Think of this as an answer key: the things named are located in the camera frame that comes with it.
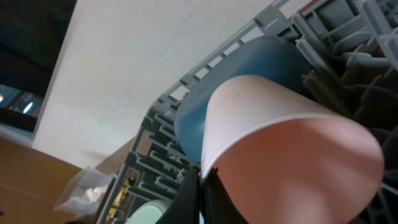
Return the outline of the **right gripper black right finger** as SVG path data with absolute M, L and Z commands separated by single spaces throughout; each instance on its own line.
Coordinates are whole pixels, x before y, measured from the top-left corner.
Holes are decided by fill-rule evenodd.
M 205 224 L 248 224 L 230 199 L 218 168 L 212 168 L 201 184 L 201 199 Z

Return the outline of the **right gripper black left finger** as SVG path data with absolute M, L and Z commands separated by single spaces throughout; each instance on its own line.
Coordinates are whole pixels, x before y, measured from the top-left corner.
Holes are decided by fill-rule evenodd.
M 189 169 L 170 207 L 156 224 L 199 224 L 199 184 L 196 169 Z

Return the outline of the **dark blue plate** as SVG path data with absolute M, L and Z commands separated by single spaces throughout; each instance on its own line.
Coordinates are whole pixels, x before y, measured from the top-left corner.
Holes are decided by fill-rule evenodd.
M 245 75 L 268 79 L 296 93 L 304 89 L 302 75 L 311 65 L 295 44 L 278 36 L 260 36 L 233 50 L 216 64 L 182 100 L 174 119 L 174 133 L 185 155 L 200 162 L 208 105 L 214 92 L 217 106 L 245 93 Z

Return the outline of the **white tissue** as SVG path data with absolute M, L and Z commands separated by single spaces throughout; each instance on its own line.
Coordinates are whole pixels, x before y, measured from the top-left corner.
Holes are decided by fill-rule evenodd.
M 94 189 L 90 188 L 86 190 L 85 197 L 88 199 L 89 203 L 95 203 L 107 191 L 107 188 L 107 185 L 96 187 Z

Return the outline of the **mint green bowl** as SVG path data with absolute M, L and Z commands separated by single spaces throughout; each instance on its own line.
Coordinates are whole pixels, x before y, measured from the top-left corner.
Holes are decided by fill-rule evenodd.
M 126 224 L 155 224 L 170 207 L 171 201 L 153 200 L 140 206 Z

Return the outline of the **pink cup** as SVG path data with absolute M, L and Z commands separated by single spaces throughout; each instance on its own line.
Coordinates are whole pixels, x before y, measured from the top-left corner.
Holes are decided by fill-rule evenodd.
M 379 190 L 384 157 L 362 125 L 268 79 L 208 105 L 201 176 L 212 168 L 249 223 L 348 223 Z

